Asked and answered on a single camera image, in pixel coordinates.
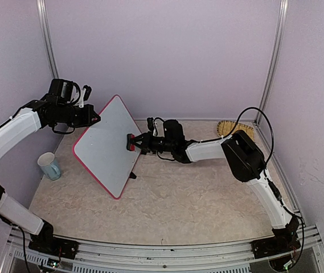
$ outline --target wall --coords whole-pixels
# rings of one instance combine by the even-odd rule
[[[290,1],[266,114],[278,161],[324,242],[324,1]]]
[[[134,118],[232,118],[259,104],[280,1],[47,1],[61,77]],[[253,119],[248,112],[243,118]]]
[[[41,98],[51,81],[35,1],[0,1],[0,124],[17,108]],[[29,206],[40,181],[37,157],[53,151],[59,137],[44,129],[0,160],[0,184]],[[10,228],[0,221],[0,257]]]

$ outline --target red edge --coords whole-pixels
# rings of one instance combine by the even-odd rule
[[[99,115],[106,109],[106,107],[113,101],[113,99],[115,98],[115,97],[119,97],[119,99],[121,100],[121,102],[122,102],[122,104],[124,104],[124,106],[125,106],[125,108],[127,109],[127,111],[128,111],[128,113],[129,113],[129,115],[132,117],[132,115],[131,115],[131,113],[130,113],[130,111],[129,111],[129,109],[126,107],[126,105],[125,105],[125,103],[124,103],[124,101],[122,100],[122,98],[119,96],[119,95],[115,95],[115,96],[113,96],[112,98],[111,98],[111,100],[104,106],[104,108],[99,112]],[[139,128],[139,126],[136,124],[136,122],[135,122],[135,120],[133,119],[133,121],[134,121],[134,123],[135,123],[135,125],[138,127],[138,129],[139,129],[139,131],[140,131],[140,128]],[[77,139],[77,141],[76,141],[76,143],[73,145],[73,148],[72,148],[72,152],[73,152],[73,155],[75,156],[75,158],[81,163],[81,165],[89,172],[89,174],[90,175],[92,175],[92,177],[97,181],[97,182],[99,182],[99,184],[105,189],[105,191],[107,191],[111,196],[112,196],[112,198],[114,198],[115,200],[119,200],[120,198],[121,198],[121,196],[122,196],[122,193],[124,192],[124,189],[125,189],[125,187],[126,187],[126,184],[128,183],[128,180],[129,179],[127,179],[127,181],[126,181],[126,183],[125,183],[125,185],[124,185],[124,187],[123,187],[123,189],[122,189],[122,191],[121,191],[121,193],[120,193],[120,196],[119,197],[115,197],[112,193],[110,193],[107,189],[106,189],[106,187],[103,185],[103,183],[101,183],[101,181],[99,180],[99,179],[97,179],[97,177],[91,172],[91,170],[89,169],[89,168],[87,168],[87,166],[82,162],[82,160],[76,155],[76,153],[75,153],[75,147],[76,147],[76,145],[77,145],[77,143],[78,143],[78,141],[80,141],[80,139],[83,137],[83,135],[87,132],[87,130],[89,129],[89,127],[87,127],[87,129],[86,130],[84,130],[84,132],[81,134],[81,136]],[[137,164],[137,161],[138,161],[138,159],[139,159],[139,156],[140,156],[140,154],[138,155],[138,157],[137,157],[137,160],[135,161],[135,163],[134,163],[134,167],[135,167],[135,165]]]

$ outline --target white board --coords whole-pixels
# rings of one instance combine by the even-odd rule
[[[128,151],[127,134],[140,130],[122,99],[116,95],[100,113],[101,121],[87,128],[73,147],[73,154],[115,199],[121,197],[140,149]]]

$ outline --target mug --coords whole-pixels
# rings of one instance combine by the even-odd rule
[[[58,162],[51,152],[42,154],[38,159],[38,165],[50,180],[57,180],[61,176]]]

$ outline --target beige table surface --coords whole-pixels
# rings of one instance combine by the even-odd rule
[[[137,123],[147,130],[146,121]],[[216,121],[181,124],[186,139],[216,138]],[[64,137],[55,153],[62,177],[42,178],[30,207],[54,225],[55,234],[135,245],[192,245],[272,235],[259,200],[232,176],[225,159],[180,164],[141,155],[134,169],[137,179],[129,180],[121,199],[114,200],[72,154],[83,130]],[[255,141],[266,154],[257,134]],[[268,168],[288,204],[273,164]]]

